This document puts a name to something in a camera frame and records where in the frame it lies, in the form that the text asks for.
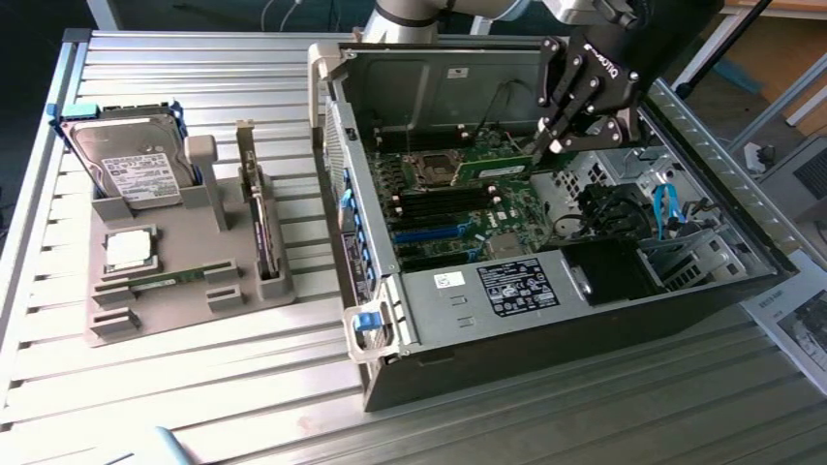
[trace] slotted aluminum surface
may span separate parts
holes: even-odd
[[[23,193],[39,208],[0,355],[0,462],[103,463],[94,446],[129,445],[135,428],[159,425],[197,462],[824,463],[824,399],[733,308],[668,339],[361,413],[303,75],[307,45],[345,39],[122,32],[77,46],[66,99],[126,105],[174,96],[189,132],[215,136],[218,175],[237,164],[234,120],[257,121],[301,302],[86,348],[90,184],[58,147],[41,154],[42,196]]]

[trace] barcode sticker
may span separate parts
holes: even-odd
[[[161,199],[178,194],[178,182],[165,153],[103,158],[102,167],[126,202]]]

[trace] blue clip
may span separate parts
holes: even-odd
[[[382,327],[382,316],[378,312],[362,312],[355,314],[351,328],[361,332]]]
[[[685,218],[682,217],[681,214],[681,205],[677,202],[677,191],[674,189],[674,186],[669,183],[665,184],[660,184],[656,188],[654,188],[654,202],[652,205],[652,208],[654,210],[654,223],[657,223],[657,239],[662,239],[662,215],[660,212],[661,209],[661,202],[662,202],[662,192],[665,191],[666,196],[669,197],[669,202],[668,202],[668,217],[666,218],[677,218],[677,221],[681,223],[685,223]]]
[[[62,107],[62,118],[93,119],[101,113],[95,104],[70,104]]]
[[[351,200],[351,189],[345,190],[345,193],[341,195],[341,198],[338,200],[338,206],[341,208],[346,208],[347,204],[350,203]]]

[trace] wooden surface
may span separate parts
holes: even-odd
[[[816,3],[827,8],[827,1]],[[761,83],[761,95],[766,102],[773,102],[824,52],[827,52],[825,22],[813,19],[760,17],[729,49],[725,58]],[[827,75],[821,76],[797,101],[784,109],[785,117],[825,84]],[[827,124],[827,105],[821,104],[801,120],[797,128],[805,136],[816,132],[827,134],[824,124]]]

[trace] power supply label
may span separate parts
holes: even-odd
[[[558,305],[537,259],[482,266],[476,272],[493,313],[500,317]]]

